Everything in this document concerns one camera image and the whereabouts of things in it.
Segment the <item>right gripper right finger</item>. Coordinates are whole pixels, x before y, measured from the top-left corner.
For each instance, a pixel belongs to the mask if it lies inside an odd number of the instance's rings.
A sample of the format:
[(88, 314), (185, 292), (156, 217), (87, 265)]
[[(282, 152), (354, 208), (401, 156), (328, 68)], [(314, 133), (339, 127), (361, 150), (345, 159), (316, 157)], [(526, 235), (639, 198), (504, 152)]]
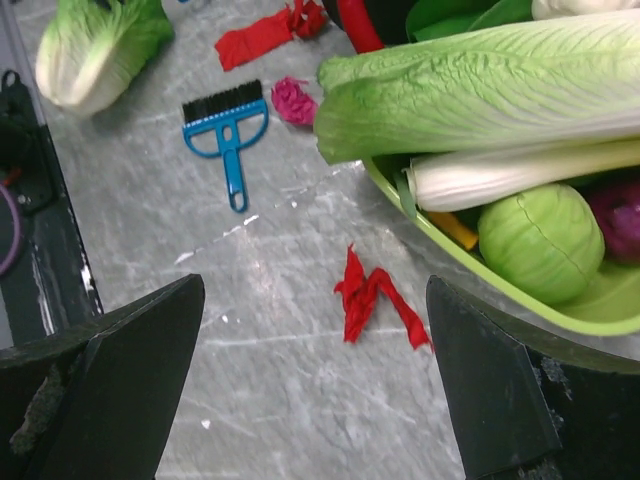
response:
[(426, 305), (466, 478), (638, 478), (638, 361), (553, 335), (437, 276)]

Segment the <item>blue hand brush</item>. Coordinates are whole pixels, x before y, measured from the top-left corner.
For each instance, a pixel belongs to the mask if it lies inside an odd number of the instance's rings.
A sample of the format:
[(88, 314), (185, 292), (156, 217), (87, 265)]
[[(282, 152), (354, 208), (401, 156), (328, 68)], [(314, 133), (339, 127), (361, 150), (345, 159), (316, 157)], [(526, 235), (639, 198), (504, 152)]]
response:
[[(249, 197), (240, 152), (257, 143), (269, 125), (269, 109), (262, 82), (254, 79), (191, 100), (182, 105), (182, 114), (185, 145), (201, 158), (222, 159), (229, 205), (236, 213), (245, 212), (249, 207)], [(243, 140), (239, 124), (249, 119), (258, 119), (259, 128), (252, 137)], [(209, 133), (215, 134), (215, 150), (202, 150), (194, 144), (196, 137)]]

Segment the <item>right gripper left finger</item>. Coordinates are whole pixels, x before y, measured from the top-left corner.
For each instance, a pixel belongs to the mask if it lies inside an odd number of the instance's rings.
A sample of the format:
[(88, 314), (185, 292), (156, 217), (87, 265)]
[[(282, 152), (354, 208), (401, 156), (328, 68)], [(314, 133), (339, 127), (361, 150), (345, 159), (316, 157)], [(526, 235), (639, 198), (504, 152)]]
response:
[(198, 274), (1, 351), (4, 479), (152, 479), (196, 346)]

